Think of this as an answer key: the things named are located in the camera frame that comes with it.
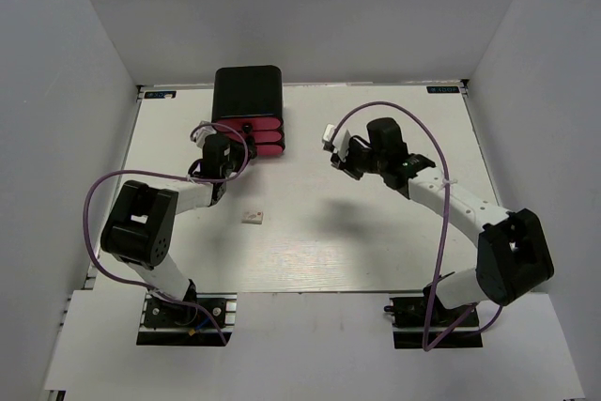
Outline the pink bottom drawer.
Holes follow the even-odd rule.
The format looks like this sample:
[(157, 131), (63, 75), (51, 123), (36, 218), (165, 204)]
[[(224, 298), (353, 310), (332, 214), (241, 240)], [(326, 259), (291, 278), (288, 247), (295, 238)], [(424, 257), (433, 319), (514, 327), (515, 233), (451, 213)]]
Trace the pink bottom drawer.
[(275, 157), (281, 155), (285, 148), (279, 143), (264, 143), (255, 146), (258, 157)]

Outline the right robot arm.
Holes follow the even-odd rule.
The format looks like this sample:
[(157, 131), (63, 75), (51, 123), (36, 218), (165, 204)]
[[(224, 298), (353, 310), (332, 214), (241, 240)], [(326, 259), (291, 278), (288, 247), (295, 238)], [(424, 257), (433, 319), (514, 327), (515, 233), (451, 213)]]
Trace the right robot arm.
[(443, 276), (436, 293), (425, 299), (425, 316), (431, 322), (446, 324), (458, 307), (481, 301), (507, 306), (554, 275), (534, 212), (491, 205), (449, 181), (433, 161), (408, 151), (399, 125), (389, 117), (370, 121), (366, 129), (367, 138), (361, 138), (345, 128), (326, 127), (322, 143), (331, 153), (332, 166), (356, 180), (378, 175), (408, 200), (447, 214), (450, 224), (476, 248), (474, 267)]

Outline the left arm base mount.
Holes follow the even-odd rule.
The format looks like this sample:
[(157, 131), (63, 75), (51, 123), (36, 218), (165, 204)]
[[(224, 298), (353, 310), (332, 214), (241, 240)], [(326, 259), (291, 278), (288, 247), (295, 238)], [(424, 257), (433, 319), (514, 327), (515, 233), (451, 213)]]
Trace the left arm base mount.
[(146, 295), (137, 333), (137, 346), (224, 347), (235, 326), (236, 294), (198, 294), (197, 302), (215, 319), (223, 338), (208, 316)]

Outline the black drawer cabinet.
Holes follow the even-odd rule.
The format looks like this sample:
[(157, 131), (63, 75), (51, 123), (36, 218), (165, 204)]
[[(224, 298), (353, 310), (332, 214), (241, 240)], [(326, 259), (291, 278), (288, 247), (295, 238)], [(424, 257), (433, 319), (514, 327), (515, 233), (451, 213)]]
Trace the black drawer cabinet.
[[(282, 120), (280, 131), (284, 138), (278, 142), (285, 148), (283, 117), (283, 79), (281, 70), (273, 65), (221, 68), (216, 71), (213, 89), (211, 122), (217, 131), (236, 131), (225, 126), (221, 130), (218, 120), (239, 117), (278, 117)], [(237, 131), (243, 137), (252, 131)]]

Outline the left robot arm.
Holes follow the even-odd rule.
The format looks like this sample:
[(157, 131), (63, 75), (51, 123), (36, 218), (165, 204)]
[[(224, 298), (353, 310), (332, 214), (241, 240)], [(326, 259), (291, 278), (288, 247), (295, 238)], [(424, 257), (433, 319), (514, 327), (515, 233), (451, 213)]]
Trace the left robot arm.
[(193, 131), (201, 149), (184, 177), (169, 177), (157, 188), (139, 180), (125, 181), (100, 236), (100, 247), (134, 270), (148, 292), (167, 301), (166, 314), (187, 325), (198, 314), (195, 285), (169, 255), (179, 214), (216, 205), (226, 181), (237, 177), (257, 156), (253, 137), (224, 131), (211, 123)]

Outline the pink drawer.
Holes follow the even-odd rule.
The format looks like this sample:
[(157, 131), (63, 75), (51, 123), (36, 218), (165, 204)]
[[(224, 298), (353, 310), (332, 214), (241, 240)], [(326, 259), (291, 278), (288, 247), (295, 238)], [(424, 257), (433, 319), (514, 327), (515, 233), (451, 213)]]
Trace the pink drawer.
[(264, 143), (255, 146), (258, 157), (275, 157), (281, 155), (285, 148), (279, 143)]
[(282, 126), (282, 120), (278, 117), (239, 117), (218, 120), (216, 124), (221, 130), (225, 126), (236, 131), (275, 131)]
[(246, 136), (246, 141), (255, 146), (264, 146), (280, 142), (284, 138), (280, 131), (253, 131)]

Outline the pink top drawer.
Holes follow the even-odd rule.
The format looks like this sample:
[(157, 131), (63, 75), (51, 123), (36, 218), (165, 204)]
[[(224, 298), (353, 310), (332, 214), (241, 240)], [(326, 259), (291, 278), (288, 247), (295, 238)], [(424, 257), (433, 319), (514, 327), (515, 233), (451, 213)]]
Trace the pink top drawer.
[(218, 120), (216, 124), (221, 130), (225, 126), (236, 131), (275, 131), (282, 126), (282, 120), (278, 117), (239, 117)]

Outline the white staples box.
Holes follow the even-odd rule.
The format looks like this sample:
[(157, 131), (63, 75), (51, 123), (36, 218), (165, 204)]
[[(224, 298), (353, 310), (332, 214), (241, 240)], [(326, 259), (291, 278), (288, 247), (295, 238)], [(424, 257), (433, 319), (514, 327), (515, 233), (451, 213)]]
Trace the white staples box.
[(242, 213), (241, 222), (243, 224), (262, 224), (264, 214), (261, 210), (246, 210)]

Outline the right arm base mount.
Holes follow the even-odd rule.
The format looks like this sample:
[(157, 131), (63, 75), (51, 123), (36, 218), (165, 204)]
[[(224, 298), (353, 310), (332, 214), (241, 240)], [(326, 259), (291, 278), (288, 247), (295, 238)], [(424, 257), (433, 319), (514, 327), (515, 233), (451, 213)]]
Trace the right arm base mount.
[[(389, 298), (383, 307), (384, 315), (392, 322), (393, 346), (395, 349), (422, 349), (427, 299), (425, 296), (400, 296)], [(445, 309), (435, 302), (427, 342), (434, 341), (468, 309), (460, 306)], [(449, 334), (436, 348), (460, 349), (481, 348), (483, 340), (479, 333), (480, 320), (475, 310)]]

